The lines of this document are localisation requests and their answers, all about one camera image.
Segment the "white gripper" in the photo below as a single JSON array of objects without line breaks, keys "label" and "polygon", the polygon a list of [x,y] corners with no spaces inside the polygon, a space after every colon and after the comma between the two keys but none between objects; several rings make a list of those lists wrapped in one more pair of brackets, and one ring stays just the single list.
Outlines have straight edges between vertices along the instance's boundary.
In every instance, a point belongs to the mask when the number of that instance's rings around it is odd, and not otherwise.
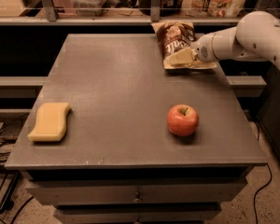
[{"label": "white gripper", "polygon": [[168,56],[166,58],[167,64],[170,66],[189,65],[194,62],[195,55],[201,62],[216,62],[217,56],[213,49],[214,36],[214,33],[199,34],[197,40],[191,43],[190,48],[181,49]]}]

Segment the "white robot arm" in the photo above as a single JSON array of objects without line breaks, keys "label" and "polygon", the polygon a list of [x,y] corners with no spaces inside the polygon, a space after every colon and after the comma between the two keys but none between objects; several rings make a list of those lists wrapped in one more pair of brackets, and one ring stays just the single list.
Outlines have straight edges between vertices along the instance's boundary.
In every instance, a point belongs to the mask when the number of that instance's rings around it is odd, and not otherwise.
[{"label": "white robot arm", "polygon": [[280,21],[264,11],[251,12],[232,28],[202,35],[164,60],[166,69],[211,69],[215,62],[270,61],[280,71]]}]

